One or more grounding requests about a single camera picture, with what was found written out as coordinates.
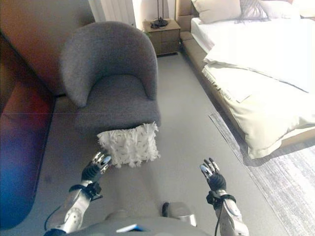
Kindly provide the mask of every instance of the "upholstered bed frame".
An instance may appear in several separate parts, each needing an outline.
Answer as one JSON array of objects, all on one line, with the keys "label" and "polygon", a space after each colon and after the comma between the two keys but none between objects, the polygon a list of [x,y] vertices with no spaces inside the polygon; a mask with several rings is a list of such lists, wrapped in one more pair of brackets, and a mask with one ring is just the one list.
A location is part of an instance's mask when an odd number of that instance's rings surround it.
[{"label": "upholstered bed frame", "polygon": [[[203,51],[203,49],[199,46],[199,44],[190,33],[190,23],[193,17],[198,17],[198,12],[191,3],[191,0],[176,0],[175,20],[181,27],[180,39],[182,47],[184,48],[185,53],[188,55],[190,61],[200,74],[203,80],[204,88],[207,89],[211,93],[211,96],[214,97],[215,100],[220,104],[224,112],[227,114],[228,118],[233,123],[234,127],[244,138],[244,132],[237,124],[229,108],[223,101],[220,93],[213,86],[211,86],[211,84],[208,82],[208,79],[201,73],[201,70],[205,65],[203,59],[207,54]],[[292,132],[288,134],[287,138],[282,140],[281,146],[284,147],[293,143],[299,143],[312,137],[315,137],[315,129],[307,130],[299,134]]]}]

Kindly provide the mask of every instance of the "white duvet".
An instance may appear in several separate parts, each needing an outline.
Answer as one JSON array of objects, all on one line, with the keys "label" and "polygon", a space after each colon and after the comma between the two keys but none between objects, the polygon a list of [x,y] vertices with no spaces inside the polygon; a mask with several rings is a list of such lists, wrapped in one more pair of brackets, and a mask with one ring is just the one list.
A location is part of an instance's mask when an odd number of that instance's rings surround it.
[{"label": "white duvet", "polygon": [[262,22],[229,35],[203,73],[243,130],[249,156],[264,157],[288,132],[315,126],[315,22]]}]

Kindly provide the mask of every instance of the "chair seat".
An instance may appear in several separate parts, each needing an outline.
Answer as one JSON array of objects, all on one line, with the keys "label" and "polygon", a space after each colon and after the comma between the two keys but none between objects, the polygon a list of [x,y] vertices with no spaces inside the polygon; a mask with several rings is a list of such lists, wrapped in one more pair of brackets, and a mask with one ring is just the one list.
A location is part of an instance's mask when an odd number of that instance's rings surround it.
[{"label": "chair seat", "polygon": [[160,126],[158,104],[146,96],[141,81],[132,75],[113,75],[94,85],[87,105],[77,110],[75,127],[83,134],[97,135],[154,121]]}]

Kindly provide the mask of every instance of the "bed pillow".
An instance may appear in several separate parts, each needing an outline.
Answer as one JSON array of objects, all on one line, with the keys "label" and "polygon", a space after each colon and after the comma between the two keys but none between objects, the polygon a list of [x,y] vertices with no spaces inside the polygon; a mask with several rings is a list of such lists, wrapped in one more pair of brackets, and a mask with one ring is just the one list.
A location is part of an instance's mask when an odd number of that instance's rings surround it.
[{"label": "bed pillow", "polygon": [[199,13],[200,20],[209,24],[215,21],[240,17],[240,0],[191,0]]},{"label": "bed pillow", "polygon": [[300,19],[299,10],[286,1],[259,1],[269,19]]},{"label": "bed pillow", "polygon": [[262,20],[268,18],[258,0],[240,0],[240,5],[242,20]]}]

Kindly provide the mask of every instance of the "drawer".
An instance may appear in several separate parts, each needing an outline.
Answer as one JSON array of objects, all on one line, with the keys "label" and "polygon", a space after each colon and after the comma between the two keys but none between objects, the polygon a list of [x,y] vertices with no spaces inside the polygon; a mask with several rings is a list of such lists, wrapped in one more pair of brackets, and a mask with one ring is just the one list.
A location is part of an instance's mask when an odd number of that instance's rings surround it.
[{"label": "drawer", "polygon": [[179,39],[179,29],[162,31],[162,42],[176,41]]},{"label": "drawer", "polygon": [[150,41],[152,44],[161,43],[162,41],[162,32],[150,32]]},{"label": "drawer", "polygon": [[172,42],[163,42],[161,44],[161,53],[174,53],[178,52],[179,50],[179,41],[172,41]]},{"label": "drawer", "polygon": [[161,43],[158,42],[158,43],[152,43],[152,44],[153,44],[153,47],[154,47],[154,50],[155,50],[156,54],[157,54],[157,55],[158,55],[158,54],[161,54],[161,52],[162,52]]}]

